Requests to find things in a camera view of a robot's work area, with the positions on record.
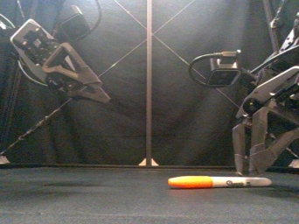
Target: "floor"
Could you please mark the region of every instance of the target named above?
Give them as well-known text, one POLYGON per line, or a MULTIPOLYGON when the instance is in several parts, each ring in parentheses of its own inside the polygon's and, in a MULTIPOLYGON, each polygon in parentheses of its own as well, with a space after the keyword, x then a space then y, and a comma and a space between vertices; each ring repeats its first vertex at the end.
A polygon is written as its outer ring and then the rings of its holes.
POLYGON ((167 179, 234 171, 41 167, 0 169, 0 223, 299 223, 299 176, 270 187, 178 190, 167 179))

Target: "marker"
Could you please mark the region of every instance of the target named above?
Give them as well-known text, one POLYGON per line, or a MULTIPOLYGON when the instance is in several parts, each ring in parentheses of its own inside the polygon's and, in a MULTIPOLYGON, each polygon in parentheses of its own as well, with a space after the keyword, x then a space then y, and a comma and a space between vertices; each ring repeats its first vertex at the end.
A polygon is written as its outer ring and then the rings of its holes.
POLYGON ((183 176, 169 179, 173 188, 252 187, 270 186, 272 183, 269 178, 252 177, 183 176))

